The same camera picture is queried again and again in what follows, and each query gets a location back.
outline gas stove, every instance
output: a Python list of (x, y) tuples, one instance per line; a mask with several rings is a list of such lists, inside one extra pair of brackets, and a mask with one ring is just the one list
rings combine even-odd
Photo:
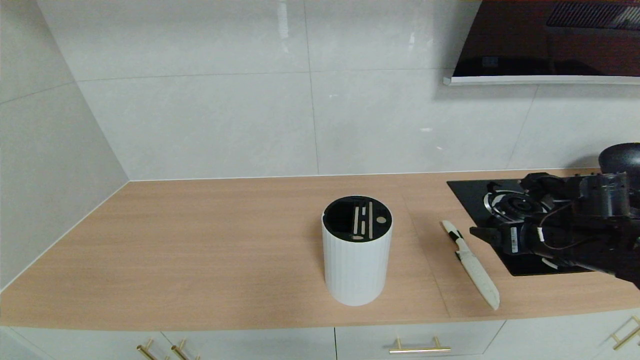
[[(448, 181), (447, 184), (478, 227), (519, 222), (532, 213), (546, 213), (551, 208), (550, 204), (525, 194), (517, 179)], [(538, 255), (507, 255), (500, 248), (493, 249), (514, 276), (590, 271), (577, 266), (555, 269), (542, 262)]]

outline black stovetop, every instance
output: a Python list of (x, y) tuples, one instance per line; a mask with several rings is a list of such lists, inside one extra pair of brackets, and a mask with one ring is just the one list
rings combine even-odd
[[(496, 224), (496, 222), (500, 221), (484, 206), (484, 196), (490, 191), (491, 187), (495, 190), (522, 192), (522, 188), (516, 179), (448, 181), (447, 184), (478, 227), (491, 227), (492, 224)], [(564, 267), (556, 270), (544, 264), (541, 257), (538, 255), (507, 255), (499, 248), (494, 247), (493, 249), (498, 257), (500, 257), (500, 260), (502, 260), (507, 270), (509, 270), (509, 273), (514, 276), (590, 271), (577, 266)]]

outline cable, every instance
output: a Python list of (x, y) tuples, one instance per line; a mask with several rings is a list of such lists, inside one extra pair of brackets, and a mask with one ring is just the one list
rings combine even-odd
[(550, 246), (550, 245), (548, 245), (547, 243), (545, 243), (545, 235), (544, 235), (544, 234), (543, 234), (543, 232), (542, 232), (542, 224), (544, 224), (545, 220), (546, 220), (548, 217), (550, 217), (551, 215), (553, 215), (553, 214), (557, 213), (558, 211), (562, 211), (562, 210), (564, 210), (564, 209), (568, 208), (569, 206), (571, 206), (571, 202), (570, 202), (570, 203), (568, 203), (567, 205), (563, 205), (563, 206), (561, 206), (561, 207), (559, 207), (559, 208), (557, 208), (557, 209), (554, 209), (553, 211), (551, 211), (551, 212), (547, 213), (547, 214), (546, 214), (546, 215), (545, 215), (545, 216), (540, 220), (540, 223), (538, 224), (538, 226), (537, 226), (537, 228), (536, 228), (536, 230), (538, 231), (538, 238), (540, 239), (540, 242), (542, 243), (542, 245), (544, 245), (544, 246), (548, 247), (548, 248), (549, 248), (549, 249), (551, 249), (551, 250), (565, 250), (565, 249), (569, 249), (570, 247), (575, 247), (575, 246), (578, 246), (578, 245), (580, 245), (580, 244), (583, 244), (584, 242), (586, 242), (586, 241), (588, 241), (588, 240), (590, 239), (590, 238), (586, 238), (585, 240), (581, 240), (581, 241), (578, 241), (577, 243), (573, 243), (573, 244), (570, 244), (570, 245), (567, 245), (567, 246), (564, 246), (564, 247), (553, 247), (553, 246)]
[(577, 243), (573, 243), (571, 245), (567, 245), (564, 247), (553, 247), (553, 246), (549, 246), (547, 245), (547, 243), (542, 243), (542, 245), (550, 248), (551, 250), (564, 250), (564, 249), (569, 249), (570, 247), (574, 247), (574, 246), (578, 246), (578, 245), (582, 245), (583, 243), (586, 243), (587, 241), (589, 241), (591, 238), (586, 238), (584, 240), (578, 241)]
[(564, 209), (568, 208), (569, 206), (571, 206), (571, 202), (570, 202), (570, 203), (568, 203), (567, 205), (563, 205), (563, 206), (561, 206), (561, 207), (559, 207), (559, 208), (557, 208), (557, 209), (555, 209), (555, 210), (552, 210), (550, 213), (547, 213), (547, 214), (542, 218), (542, 220), (540, 220), (540, 224), (538, 224), (538, 229), (541, 229), (541, 228), (542, 228), (542, 223), (544, 223), (544, 222), (545, 222), (545, 220), (546, 220), (548, 217), (550, 217), (551, 215), (553, 215), (553, 214), (557, 213), (558, 211), (561, 211), (561, 210), (564, 210)]

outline stove burner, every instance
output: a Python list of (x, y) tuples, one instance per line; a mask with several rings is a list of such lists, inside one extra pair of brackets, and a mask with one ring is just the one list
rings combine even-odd
[(511, 190), (499, 190), (484, 196), (484, 206), (495, 217), (508, 222), (520, 222), (535, 213), (546, 213), (548, 208), (528, 195)]

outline gold cabinet handle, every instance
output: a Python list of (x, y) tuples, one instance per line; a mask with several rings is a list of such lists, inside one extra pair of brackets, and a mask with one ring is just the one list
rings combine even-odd
[[(174, 345), (171, 347), (171, 351), (175, 352), (175, 354), (178, 355), (178, 358), (180, 360), (189, 360), (187, 355), (185, 355), (185, 353), (182, 352), (185, 342), (187, 342), (187, 339), (183, 339), (182, 341), (180, 341), (180, 346), (177, 347)], [(196, 360), (200, 360), (200, 355), (196, 356)]]
[(146, 345), (138, 345), (136, 347), (136, 350), (139, 351), (142, 356), (146, 357), (147, 360), (157, 360), (156, 357), (149, 352), (149, 348), (151, 347), (151, 344), (153, 344), (153, 342), (153, 339), (149, 339), (149, 342)]
[(638, 319), (636, 315), (632, 316), (629, 321), (625, 322), (625, 324), (629, 323), (632, 320), (635, 320), (638, 326), (632, 332), (630, 332), (624, 338), (622, 338), (622, 340), (620, 340), (615, 333), (611, 334), (611, 337), (613, 338), (613, 340), (616, 340), (616, 344), (613, 345), (613, 350), (616, 350), (616, 351), (620, 350), (620, 348), (624, 346), (624, 344), (628, 343), (629, 340), (634, 338), (634, 336), (640, 335), (640, 319)]
[(450, 347), (442, 347), (440, 346), (440, 340), (438, 336), (433, 337), (433, 341), (435, 341), (435, 347), (424, 347), (424, 348), (402, 348), (402, 343), (400, 343), (400, 338), (396, 339), (397, 348), (393, 348), (389, 350), (389, 354), (424, 354), (426, 352), (451, 352)]

